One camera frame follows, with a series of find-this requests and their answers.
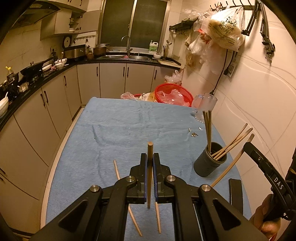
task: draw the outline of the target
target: person's hand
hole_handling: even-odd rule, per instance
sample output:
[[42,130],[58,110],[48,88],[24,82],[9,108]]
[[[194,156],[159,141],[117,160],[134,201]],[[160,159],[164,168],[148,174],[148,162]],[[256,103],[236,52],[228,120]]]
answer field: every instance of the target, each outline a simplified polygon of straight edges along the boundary
[[257,207],[254,215],[250,218],[251,223],[259,229],[265,236],[270,239],[273,236],[276,236],[279,228],[281,227],[281,219],[274,221],[266,221],[263,222],[265,214],[269,210],[270,200],[272,194],[269,194],[264,201],[262,202],[261,206]]

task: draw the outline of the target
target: black phone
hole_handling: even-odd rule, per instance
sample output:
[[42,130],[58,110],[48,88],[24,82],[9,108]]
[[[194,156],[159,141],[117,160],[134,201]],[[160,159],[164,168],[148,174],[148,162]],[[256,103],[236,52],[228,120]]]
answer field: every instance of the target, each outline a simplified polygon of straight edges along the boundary
[[242,181],[239,179],[229,179],[229,203],[234,206],[241,214],[244,214]]

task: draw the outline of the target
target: kitchen sink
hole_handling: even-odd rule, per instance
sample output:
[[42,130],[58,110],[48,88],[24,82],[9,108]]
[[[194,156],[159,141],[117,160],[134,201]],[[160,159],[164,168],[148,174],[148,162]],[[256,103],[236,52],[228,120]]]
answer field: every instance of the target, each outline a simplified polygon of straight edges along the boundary
[[[125,55],[105,55],[105,56],[99,57],[99,59],[110,59],[110,58],[111,59],[121,59],[124,56]],[[134,60],[134,61],[142,60],[142,61],[152,62],[152,59],[150,59],[149,57],[146,57],[146,56],[134,56],[134,55],[131,55],[131,56],[129,56],[129,58],[125,58],[125,59]]]

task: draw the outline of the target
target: table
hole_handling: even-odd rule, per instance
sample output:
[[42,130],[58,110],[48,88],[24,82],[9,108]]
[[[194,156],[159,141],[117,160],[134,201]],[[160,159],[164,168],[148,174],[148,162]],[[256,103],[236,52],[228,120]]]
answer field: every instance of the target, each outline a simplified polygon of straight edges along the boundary
[[[113,160],[116,159],[121,177],[140,163],[141,153],[147,153],[147,142],[154,143],[160,162],[170,167],[188,184],[211,184],[232,162],[226,162],[207,177],[198,176],[193,163],[206,147],[205,125],[191,116],[190,107],[145,101],[98,99],[93,97],[75,124],[61,154],[52,181],[46,214],[51,221],[92,184],[102,188],[117,181]],[[198,134],[192,137],[188,129]],[[225,145],[218,131],[212,128],[212,141]],[[228,179],[240,179],[234,166],[215,186],[215,190],[229,200]],[[251,217],[249,201],[243,187],[244,216]],[[151,208],[132,204],[140,237],[128,214],[125,240],[174,240],[171,204],[160,204],[162,233],[158,233],[154,195]]]

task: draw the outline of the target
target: black cylindrical container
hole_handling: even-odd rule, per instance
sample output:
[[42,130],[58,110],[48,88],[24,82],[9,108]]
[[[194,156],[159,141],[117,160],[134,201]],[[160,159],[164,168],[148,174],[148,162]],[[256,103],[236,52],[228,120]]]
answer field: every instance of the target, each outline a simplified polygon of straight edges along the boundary
[[[211,145],[211,153],[215,153],[222,149],[222,146],[216,142],[212,142]],[[227,155],[220,158],[218,161],[214,160],[207,149],[207,147],[203,150],[200,156],[196,159],[193,164],[193,168],[195,172],[201,177],[206,177],[211,174],[218,166],[223,164],[227,159]]]

